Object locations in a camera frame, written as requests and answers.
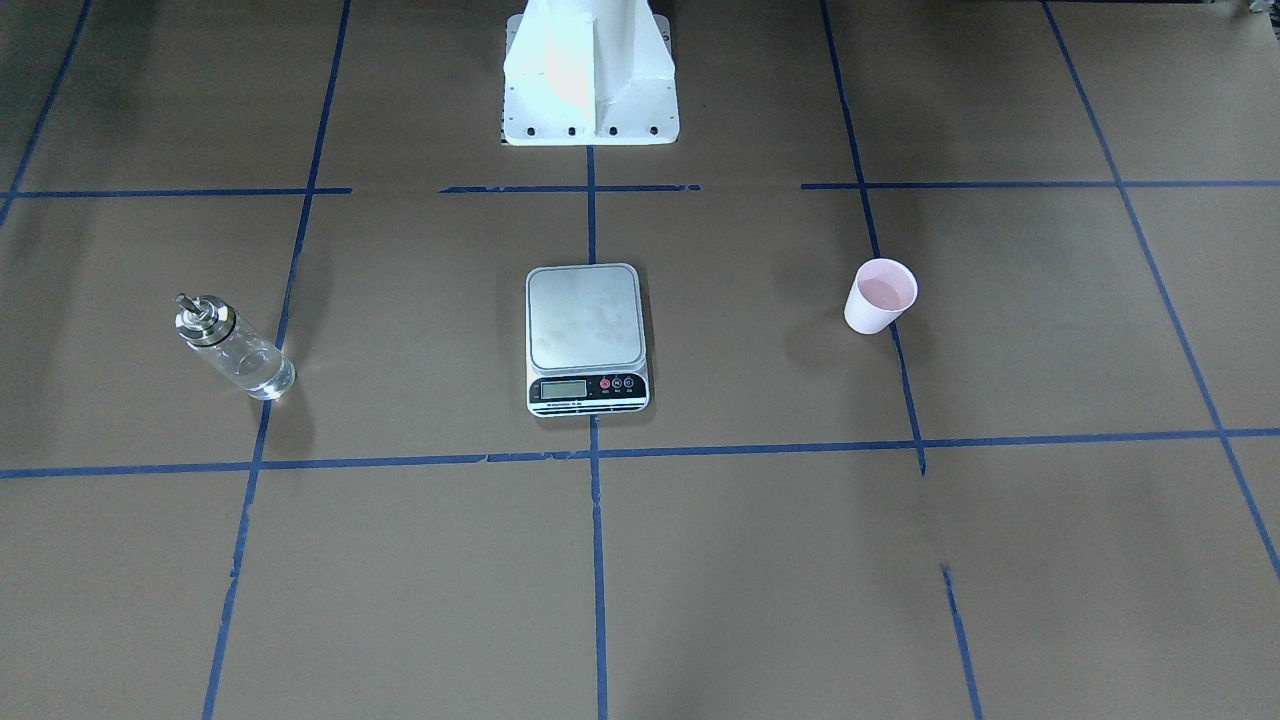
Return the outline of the pink paper cup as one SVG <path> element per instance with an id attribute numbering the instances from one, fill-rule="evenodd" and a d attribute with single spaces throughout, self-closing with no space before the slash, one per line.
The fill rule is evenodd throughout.
<path id="1" fill-rule="evenodd" d="M 844 319 L 856 333 L 879 333 L 915 304 L 918 293 L 916 277 L 906 265 L 888 258 L 868 260 L 858 268 Z"/>

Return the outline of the clear glass sauce bottle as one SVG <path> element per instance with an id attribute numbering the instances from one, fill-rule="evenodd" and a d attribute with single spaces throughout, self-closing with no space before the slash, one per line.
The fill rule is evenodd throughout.
<path id="1" fill-rule="evenodd" d="M 293 387 L 293 363 L 232 305 L 218 296 L 186 293 L 174 302 L 177 334 L 236 388 L 274 401 Z"/>

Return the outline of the silver digital kitchen scale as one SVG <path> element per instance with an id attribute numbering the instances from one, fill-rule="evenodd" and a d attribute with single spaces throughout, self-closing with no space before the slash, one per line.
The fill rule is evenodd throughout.
<path id="1" fill-rule="evenodd" d="M 526 407 L 539 418 L 640 413 L 652 400 L 643 292 L 627 263 L 525 278 Z"/>

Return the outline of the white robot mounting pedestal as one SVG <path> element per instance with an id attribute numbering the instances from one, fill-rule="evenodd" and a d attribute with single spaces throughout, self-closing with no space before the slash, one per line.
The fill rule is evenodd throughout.
<path id="1" fill-rule="evenodd" d="M 511 146 L 650 146 L 681 132 L 669 19 L 648 1 L 529 1 L 506 22 Z"/>

